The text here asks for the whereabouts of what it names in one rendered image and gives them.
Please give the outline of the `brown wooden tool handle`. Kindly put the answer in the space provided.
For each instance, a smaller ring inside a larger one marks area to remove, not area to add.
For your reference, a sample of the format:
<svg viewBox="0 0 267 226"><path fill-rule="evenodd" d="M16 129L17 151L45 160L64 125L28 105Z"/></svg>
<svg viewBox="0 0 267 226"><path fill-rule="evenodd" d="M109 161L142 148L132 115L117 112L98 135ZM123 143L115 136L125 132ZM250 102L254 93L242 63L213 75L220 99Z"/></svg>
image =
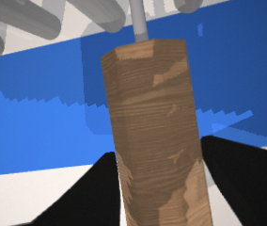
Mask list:
<svg viewBox="0 0 267 226"><path fill-rule="evenodd" d="M213 226L185 41L129 3L135 43L101 57L127 226Z"/></svg>

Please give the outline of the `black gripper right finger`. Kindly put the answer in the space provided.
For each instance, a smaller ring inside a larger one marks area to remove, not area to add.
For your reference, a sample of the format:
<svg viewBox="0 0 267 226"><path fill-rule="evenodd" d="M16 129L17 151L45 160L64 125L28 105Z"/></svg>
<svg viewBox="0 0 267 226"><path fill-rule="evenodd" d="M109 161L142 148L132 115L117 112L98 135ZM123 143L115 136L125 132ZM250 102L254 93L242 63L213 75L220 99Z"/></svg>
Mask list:
<svg viewBox="0 0 267 226"><path fill-rule="evenodd" d="M221 137L200 139L202 158L243 226L267 226L267 150Z"/></svg>

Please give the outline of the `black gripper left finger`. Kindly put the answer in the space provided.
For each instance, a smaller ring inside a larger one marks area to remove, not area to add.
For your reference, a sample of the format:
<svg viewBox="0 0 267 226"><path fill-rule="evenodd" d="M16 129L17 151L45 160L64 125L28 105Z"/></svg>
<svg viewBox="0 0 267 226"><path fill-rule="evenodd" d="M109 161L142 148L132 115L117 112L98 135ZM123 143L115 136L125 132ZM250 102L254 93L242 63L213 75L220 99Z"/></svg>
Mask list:
<svg viewBox="0 0 267 226"><path fill-rule="evenodd" d="M118 164L108 152L37 218L9 226L120 226L120 212Z"/></svg>

